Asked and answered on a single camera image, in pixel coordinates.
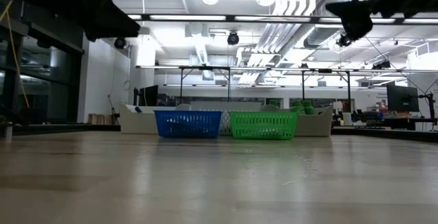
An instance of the ceiling duct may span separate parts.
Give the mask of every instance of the ceiling duct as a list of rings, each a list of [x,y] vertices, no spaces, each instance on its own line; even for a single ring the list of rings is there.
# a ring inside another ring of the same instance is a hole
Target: ceiling duct
[[[316,49],[338,31],[339,28],[317,27],[307,36],[306,39],[304,39],[303,45],[307,49]]]
[[[185,37],[192,37],[194,48],[198,56],[198,65],[209,65],[207,49],[205,48],[205,38],[208,38],[207,25],[202,23],[190,23],[185,26]],[[214,80],[214,73],[203,71],[204,80]]]

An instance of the wall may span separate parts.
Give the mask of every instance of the wall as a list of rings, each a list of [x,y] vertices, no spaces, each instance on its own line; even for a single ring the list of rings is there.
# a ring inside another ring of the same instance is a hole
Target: wall
[[[86,122],[88,114],[111,114],[110,95],[116,112],[120,103],[128,102],[130,59],[112,46],[84,38],[78,122]]]
[[[129,52],[131,58],[131,66],[129,70],[129,103],[133,103],[134,88],[144,88],[154,85],[154,70],[153,69],[138,69],[140,65],[155,64],[155,50],[147,45],[133,46]]]

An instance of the computer monitor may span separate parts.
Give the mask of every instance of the computer monitor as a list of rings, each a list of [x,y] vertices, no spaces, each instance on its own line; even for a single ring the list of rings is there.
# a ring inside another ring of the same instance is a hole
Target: computer monitor
[[[417,88],[386,86],[388,110],[396,112],[419,112]]]
[[[143,97],[147,106],[155,107],[158,102],[158,85],[146,87],[143,89]]]

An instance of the metal frame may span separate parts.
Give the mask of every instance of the metal frame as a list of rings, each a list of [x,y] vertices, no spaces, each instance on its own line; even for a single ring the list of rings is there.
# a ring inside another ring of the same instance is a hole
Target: metal frame
[[[219,70],[222,75],[228,80],[228,101],[231,99],[231,70],[229,66],[179,66],[181,69],[181,81],[179,84],[179,104],[183,103],[183,80],[194,70],[200,70],[200,71],[213,71],[213,70]],[[190,71],[184,75],[184,70],[190,69]],[[222,72],[222,70],[228,71],[228,77]]]
[[[231,14],[128,14],[134,21],[155,22],[209,22],[209,23],[298,23],[340,25],[334,16],[274,16]],[[374,25],[438,25],[438,18],[371,18]]]
[[[136,66],[136,68],[145,68],[145,69],[166,69],[166,66]],[[347,82],[347,91],[348,91],[348,106],[347,112],[351,112],[351,85],[350,85],[350,74],[351,72],[365,72],[365,73],[438,73],[438,71],[430,71],[430,70],[369,70],[369,69],[278,69],[278,68],[269,68],[269,67],[248,67],[248,70],[245,70],[245,67],[231,67],[231,66],[169,66],[167,69],[181,69],[181,83],[180,83],[180,102],[183,100],[183,80],[187,77],[194,69],[198,70],[219,70],[224,76],[225,74],[221,70],[228,71],[228,101],[230,101],[230,92],[231,92],[231,71],[292,71],[292,72],[301,72],[301,80],[302,80],[302,100],[305,100],[305,73],[310,72],[309,75],[312,75],[316,72],[323,74],[331,74],[337,73],[341,78]],[[191,69],[187,75],[183,75],[184,69]],[[346,73],[347,78],[341,75],[341,73]]]

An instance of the plastic basket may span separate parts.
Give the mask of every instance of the plastic basket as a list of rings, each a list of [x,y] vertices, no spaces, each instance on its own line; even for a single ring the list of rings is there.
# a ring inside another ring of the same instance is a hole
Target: plastic basket
[[[193,101],[192,110],[198,111],[222,111],[222,120],[220,121],[219,134],[221,136],[231,136],[231,120],[229,112],[232,111],[259,111],[260,103],[252,102],[223,102],[223,101]]]
[[[282,139],[294,137],[297,112],[230,112],[233,137]]]
[[[217,138],[219,111],[155,111],[158,135],[164,138]]]

